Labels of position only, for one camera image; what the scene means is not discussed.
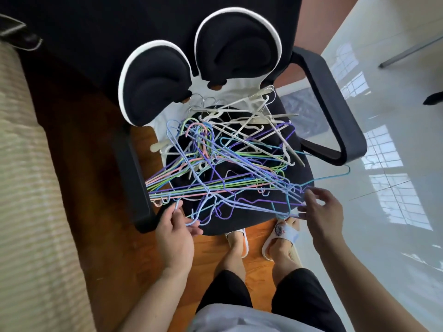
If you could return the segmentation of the person's left hand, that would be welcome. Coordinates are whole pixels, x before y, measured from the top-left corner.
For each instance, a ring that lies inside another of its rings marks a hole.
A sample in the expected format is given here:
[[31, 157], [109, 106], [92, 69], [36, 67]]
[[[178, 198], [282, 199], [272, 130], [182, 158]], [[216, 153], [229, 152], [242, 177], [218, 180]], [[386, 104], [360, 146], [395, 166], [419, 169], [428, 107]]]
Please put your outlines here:
[[156, 228], [156, 239], [164, 269], [172, 275], [187, 276], [191, 270], [195, 245], [188, 234], [185, 222], [188, 218], [182, 212], [182, 201], [170, 205], [161, 216]]

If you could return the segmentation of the person's right hand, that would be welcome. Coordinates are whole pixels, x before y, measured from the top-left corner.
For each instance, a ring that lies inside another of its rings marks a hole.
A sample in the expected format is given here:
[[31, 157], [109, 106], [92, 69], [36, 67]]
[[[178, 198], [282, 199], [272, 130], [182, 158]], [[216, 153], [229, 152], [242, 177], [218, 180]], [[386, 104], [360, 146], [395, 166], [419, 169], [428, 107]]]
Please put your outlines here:
[[311, 187], [304, 193], [305, 206], [298, 209], [312, 209], [314, 219], [307, 222], [313, 245], [320, 256], [344, 244], [342, 234], [344, 213], [339, 200], [326, 189]]

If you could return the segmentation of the light blue wire hanger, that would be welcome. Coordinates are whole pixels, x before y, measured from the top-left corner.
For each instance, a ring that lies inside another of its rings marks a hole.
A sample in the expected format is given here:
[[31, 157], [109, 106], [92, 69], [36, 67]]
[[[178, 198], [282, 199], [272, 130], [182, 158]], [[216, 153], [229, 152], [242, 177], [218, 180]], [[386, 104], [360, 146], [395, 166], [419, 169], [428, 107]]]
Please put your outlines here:
[[257, 212], [272, 213], [276, 217], [286, 218], [291, 216], [292, 210], [298, 206], [305, 206], [306, 201], [304, 196], [296, 195], [292, 196], [285, 193], [285, 201], [272, 201], [269, 199], [265, 200], [255, 200], [248, 201], [244, 198], [239, 198], [236, 200], [237, 195], [231, 195], [229, 198], [224, 198], [221, 196], [216, 197], [215, 194], [207, 196], [203, 201], [200, 202], [199, 207], [196, 209], [191, 209], [190, 219], [185, 222], [186, 227], [190, 227], [196, 222], [200, 222], [200, 225], [207, 225], [212, 218], [212, 214], [219, 213], [219, 209], [222, 206], [227, 206], [231, 210], [242, 209]]

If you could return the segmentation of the person's left forearm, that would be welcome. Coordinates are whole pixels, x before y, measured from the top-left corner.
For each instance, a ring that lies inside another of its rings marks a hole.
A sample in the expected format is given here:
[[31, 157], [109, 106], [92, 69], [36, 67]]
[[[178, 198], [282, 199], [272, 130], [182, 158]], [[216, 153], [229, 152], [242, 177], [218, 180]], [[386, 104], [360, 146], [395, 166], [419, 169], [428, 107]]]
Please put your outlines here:
[[167, 267], [125, 318], [118, 332], [167, 332], [190, 268]]

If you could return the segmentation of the person's right forearm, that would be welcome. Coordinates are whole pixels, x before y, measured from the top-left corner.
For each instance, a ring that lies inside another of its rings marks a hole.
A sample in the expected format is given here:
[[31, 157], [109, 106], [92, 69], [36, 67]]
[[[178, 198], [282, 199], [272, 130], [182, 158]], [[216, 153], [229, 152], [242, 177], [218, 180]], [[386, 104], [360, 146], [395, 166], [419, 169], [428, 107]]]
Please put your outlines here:
[[355, 332], [429, 332], [354, 255], [344, 239], [313, 239]]

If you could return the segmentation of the white slipper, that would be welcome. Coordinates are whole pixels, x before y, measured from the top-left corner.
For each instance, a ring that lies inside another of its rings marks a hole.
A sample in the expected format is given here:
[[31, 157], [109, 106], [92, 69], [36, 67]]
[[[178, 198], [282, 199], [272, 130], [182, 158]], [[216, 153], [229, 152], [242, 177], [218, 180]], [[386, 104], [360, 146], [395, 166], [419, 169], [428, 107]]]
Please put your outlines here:
[[244, 259], [249, 253], [249, 244], [245, 229], [231, 231], [224, 235], [230, 246], [230, 251], [236, 252], [241, 259]]
[[286, 219], [279, 219], [269, 237], [264, 242], [261, 250], [263, 257], [268, 261], [273, 261], [269, 254], [269, 248], [275, 243], [275, 240], [281, 239], [291, 243], [291, 249], [288, 252], [289, 257], [296, 263], [301, 264], [297, 249], [295, 247], [296, 240], [299, 237], [299, 229], [298, 218], [289, 217]]

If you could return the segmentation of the person's right leg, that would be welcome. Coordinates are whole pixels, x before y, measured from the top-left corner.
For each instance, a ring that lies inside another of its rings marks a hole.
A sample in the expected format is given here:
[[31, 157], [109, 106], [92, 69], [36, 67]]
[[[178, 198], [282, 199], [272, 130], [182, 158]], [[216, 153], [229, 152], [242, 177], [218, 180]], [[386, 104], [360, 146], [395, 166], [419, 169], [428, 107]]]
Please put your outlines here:
[[291, 243], [286, 240], [277, 239], [269, 248], [269, 254], [273, 259], [274, 266], [272, 269], [272, 278], [274, 285], [277, 286], [291, 272], [302, 268], [302, 264], [298, 264], [289, 257]]

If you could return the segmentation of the person's leg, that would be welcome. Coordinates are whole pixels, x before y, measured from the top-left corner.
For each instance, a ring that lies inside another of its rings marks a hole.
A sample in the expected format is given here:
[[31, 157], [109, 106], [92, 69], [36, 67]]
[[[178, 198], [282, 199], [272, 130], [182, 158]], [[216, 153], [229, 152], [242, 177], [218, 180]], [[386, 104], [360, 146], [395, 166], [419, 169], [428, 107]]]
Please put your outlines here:
[[302, 264], [298, 264], [289, 257], [291, 243], [286, 240], [277, 239], [269, 248], [269, 254], [273, 259], [274, 266], [272, 269], [272, 278], [274, 285], [277, 286], [291, 272], [302, 268]]
[[230, 251], [230, 249], [226, 252], [224, 257], [218, 263], [217, 267], [214, 271], [214, 277], [216, 277], [219, 273], [224, 270], [228, 270], [238, 276], [243, 282], [246, 278], [246, 270], [243, 263], [243, 259], [237, 255], [236, 252]]

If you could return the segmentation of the person's left leg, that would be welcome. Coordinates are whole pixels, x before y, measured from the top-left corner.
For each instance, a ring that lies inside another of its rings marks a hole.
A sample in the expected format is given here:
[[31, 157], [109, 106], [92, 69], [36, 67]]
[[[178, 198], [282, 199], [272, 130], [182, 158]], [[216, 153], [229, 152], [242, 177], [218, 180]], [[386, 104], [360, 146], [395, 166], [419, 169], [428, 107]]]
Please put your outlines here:
[[224, 257], [218, 263], [217, 267], [214, 271], [214, 277], [216, 277], [219, 273], [224, 270], [228, 270], [238, 276], [243, 282], [246, 278], [246, 270], [243, 263], [243, 259], [237, 255], [236, 252], [230, 251], [230, 249], [226, 252]]

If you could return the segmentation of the black shorts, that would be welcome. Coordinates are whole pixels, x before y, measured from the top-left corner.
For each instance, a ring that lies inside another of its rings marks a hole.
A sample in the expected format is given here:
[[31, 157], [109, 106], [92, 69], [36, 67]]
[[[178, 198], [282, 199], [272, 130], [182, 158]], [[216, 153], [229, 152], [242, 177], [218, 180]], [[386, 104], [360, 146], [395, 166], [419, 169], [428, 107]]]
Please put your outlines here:
[[[211, 304], [253, 308], [245, 282], [228, 270], [213, 279], [196, 313]], [[277, 285], [271, 302], [271, 313], [308, 324], [323, 332], [346, 332], [319, 280], [306, 268], [296, 269]]]

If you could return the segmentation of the white shirt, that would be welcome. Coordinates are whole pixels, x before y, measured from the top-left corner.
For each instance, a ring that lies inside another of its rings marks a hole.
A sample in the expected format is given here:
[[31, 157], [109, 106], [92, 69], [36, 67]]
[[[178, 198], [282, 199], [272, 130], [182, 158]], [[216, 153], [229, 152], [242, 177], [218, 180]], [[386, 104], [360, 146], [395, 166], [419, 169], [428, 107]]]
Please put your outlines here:
[[281, 315], [254, 308], [211, 304], [199, 310], [186, 332], [323, 332]]

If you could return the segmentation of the black office chair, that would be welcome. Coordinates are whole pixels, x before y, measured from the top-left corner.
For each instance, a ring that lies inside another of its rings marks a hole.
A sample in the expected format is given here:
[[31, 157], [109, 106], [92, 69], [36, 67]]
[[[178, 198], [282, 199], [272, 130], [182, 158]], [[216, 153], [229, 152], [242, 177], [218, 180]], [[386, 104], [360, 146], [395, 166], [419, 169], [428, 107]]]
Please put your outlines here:
[[[11, 0], [11, 11], [12, 3], [53, 55], [119, 105], [147, 180], [166, 164], [150, 151], [160, 133], [149, 123], [200, 100], [191, 95], [224, 106], [273, 85], [293, 64], [302, 0]], [[290, 145], [305, 167], [291, 178], [308, 179], [307, 189], [314, 179], [300, 139], [296, 131]], [[200, 226], [218, 235], [275, 217], [234, 211]]]

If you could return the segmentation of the beige striped mattress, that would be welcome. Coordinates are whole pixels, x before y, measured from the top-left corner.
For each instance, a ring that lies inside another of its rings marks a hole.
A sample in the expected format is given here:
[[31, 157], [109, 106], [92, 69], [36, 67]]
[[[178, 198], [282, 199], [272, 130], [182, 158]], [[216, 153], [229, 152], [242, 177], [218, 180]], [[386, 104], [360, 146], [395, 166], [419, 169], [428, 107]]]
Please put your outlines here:
[[0, 332], [96, 332], [47, 136], [0, 42]]

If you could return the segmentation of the black furniture foot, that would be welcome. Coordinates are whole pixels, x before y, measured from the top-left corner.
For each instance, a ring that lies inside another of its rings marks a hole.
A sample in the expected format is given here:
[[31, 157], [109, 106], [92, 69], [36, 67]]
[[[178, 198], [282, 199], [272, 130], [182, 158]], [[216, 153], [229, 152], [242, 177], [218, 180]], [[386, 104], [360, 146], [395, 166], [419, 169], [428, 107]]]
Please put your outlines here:
[[433, 105], [437, 105], [443, 102], [443, 91], [441, 92], [437, 92], [434, 94], [431, 94], [430, 96], [428, 96], [424, 102], [423, 105], [425, 106], [433, 106]]

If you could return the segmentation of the grey metal table leg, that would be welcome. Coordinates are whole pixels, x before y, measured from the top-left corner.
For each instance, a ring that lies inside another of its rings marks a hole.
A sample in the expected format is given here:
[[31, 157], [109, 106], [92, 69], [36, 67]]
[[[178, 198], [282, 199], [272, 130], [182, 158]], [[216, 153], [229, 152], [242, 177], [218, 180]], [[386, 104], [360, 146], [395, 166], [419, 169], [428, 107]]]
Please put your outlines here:
[[378, 66], [378, 69], [385, 69], [388, 66], [391, 66], [394, 63], [401, 61], [401, 60], [407, 58], [408, 56], [410, 56], [414, 53], [417, 53], [418, 51], [423, 50], [432, 44], [439, 42], [442, 39], [443, 39], [443, 33], [440, 33], [439, 35], [436, 35], [435, 37], [429, 38], [426, 41], [418, 43], [418, 44], [408, 48], [407, 50], [405, 50], [397, 55], [392, 56], [390, 59], [380, 63]]

